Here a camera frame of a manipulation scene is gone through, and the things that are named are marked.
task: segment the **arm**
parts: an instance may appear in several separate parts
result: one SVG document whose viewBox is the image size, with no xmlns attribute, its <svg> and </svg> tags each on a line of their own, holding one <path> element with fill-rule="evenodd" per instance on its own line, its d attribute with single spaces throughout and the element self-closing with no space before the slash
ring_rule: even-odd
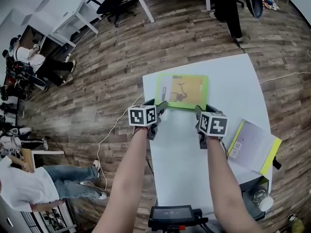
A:
<svg viewBox="0 0 311 233">
<path fill-rule="evenodd" d="M 36 53 L 38 53 L 40 48 L 31 49 L 28 54 L 28 59 L 32 58 Z"/>
<path fill-rule="evenodd" d="M 33 212 L 44 212 L 56 207 L 57 205 L 61 205 L 64 202 L 65 200 L 56 200 L 49 204 L 30 204 L 30 208 Z"/>
<path fill-rule="evenodd" d="M 29 167 L 29 165 L 26 165 L 26 162 L 23 162 L 22 160 L 16 158 L 15 156 L 12 155 L 8 155 L 8 157 L 11 159 L 11 161 L 16 164 L 16 165 L 20 165 L 21 167 L 25 168 L 25 171 L 33 173 L 34 170 L 31 169 L 31 167 Z"/>
<path fill-rule="evenodd" d="M 227 233 L 262 233 L 249 215 L 240 186 L 217 138 L 207 137 L 209 187 L 215 216 Z"/>
<path fill-rule="evenodd" d="M 145 170 L 147 130 L 138 130 L 116 172 L 108 205 L 93 233 L 133 232 Z"/>
</svg>

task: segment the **jeans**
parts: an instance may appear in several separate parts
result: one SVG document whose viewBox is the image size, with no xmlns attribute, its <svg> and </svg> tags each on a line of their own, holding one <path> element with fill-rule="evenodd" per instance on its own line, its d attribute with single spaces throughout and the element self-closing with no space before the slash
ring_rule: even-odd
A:
<svg viewBox="0 0 311 233">
<path fill-rule="evenodd" d="M 93 188 L 79 184 L 81 181 L 89 181 L 97 178 L 98 171 L 95 167 L 78 166 L 43 166 L 52 178 L 59 199 L 89 198 L 98 199 L 101 192 Z"/>
</svg>

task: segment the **black pants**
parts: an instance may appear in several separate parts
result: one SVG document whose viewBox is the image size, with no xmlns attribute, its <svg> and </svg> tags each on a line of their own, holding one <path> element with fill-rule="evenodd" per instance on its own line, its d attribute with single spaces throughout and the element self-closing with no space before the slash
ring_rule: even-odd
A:
<svg viewBox="0 0 311 233">
<path fill-rule="evenodd" d="M 23 136 L 19 136 L 20 142 L 21 142 L 21 147 L 24 149 L 30 149 L 33 150 L 40 145 L 43 145 L 43 140 L 41 139 L 35 139 L 35 138 L 26 138 Z"/>
<path fill-rule="evenodd" d="M 54 60 L 52 58 L 46 58 L 43 65 L 36 72 L 39 78 L 47 78 L 49 81 L 53 82 L 55 85 L 60 86 L 63 80 L 55 73 L 55 71 L 71 71 L 73 68 L 72 62 L 61 62 Z"/>
<path fill-rule="evenodd" d="M 237 0 L 215 0 L 215 16 L 227 22 L 232 37 L 242 37 Z"/>
</svg>

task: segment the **wooden floor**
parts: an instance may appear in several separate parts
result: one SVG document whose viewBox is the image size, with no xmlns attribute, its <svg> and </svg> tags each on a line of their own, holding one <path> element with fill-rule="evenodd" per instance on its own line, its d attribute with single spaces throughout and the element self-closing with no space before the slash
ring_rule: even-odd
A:
<svg viewBox="0 0 311 233">
<path fill-rule="evenodd" d="M 121 16 L 119 27 L 100 21 L 99 34 L 88 33 L 73 57 L 77 76 L 73 82 L 47 92 L 34 91 L 26 102 L 25 116 L 38 136 L 48 135 L 51 149 L 63 149 L 71 164 L 91 165 L 98 143 L 116 119 L 142 94 L 142 76 L 193 62 L 241 54 L 228 35 L 226 24 L 211 19 L 205 0 L 145 0 L 155 18 L 151 24 L 137 3 L 136 17 Z M 239 7 L 244 37 L 259 81 L 293 72 L 310 72 L 310 29 L 296 10 L 283 1 L 281 10 L 264 10 L 261 19 Z M 271 131 L 283 140 L 277 153 L 282 163 L 274 170 L 273 209 L 260 224 L 272 233 L 286 223 L 288 213 L 308 221 L 311 208 L 311 76 L 294 75 L 264 83 Z M 124 116 L 102 143 L 99 157 L 110 193 L 117 167 L 131 139 Z M 64 156 L 46 158 L 46 164 L 66 164 Z M 96 185 L 105 187 L 104 179 Z M 135 232 L 145 232 L 156 190 L 148 166 Z M 96 224 L 107 201 L 70 200 L 80 229 Z"/>
</svg>

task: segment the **white booklet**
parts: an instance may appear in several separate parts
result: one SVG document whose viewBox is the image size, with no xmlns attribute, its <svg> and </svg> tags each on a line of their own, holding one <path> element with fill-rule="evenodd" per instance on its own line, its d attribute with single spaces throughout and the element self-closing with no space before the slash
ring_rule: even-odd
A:
<svg viewBox="0 0 311 233">
<path fill-rule="evenodd" d="M 250 122 L 242 121 L 228 149 L 229 159 L 265 175 L 281 142 L 270 132 Z"/>
</svg>

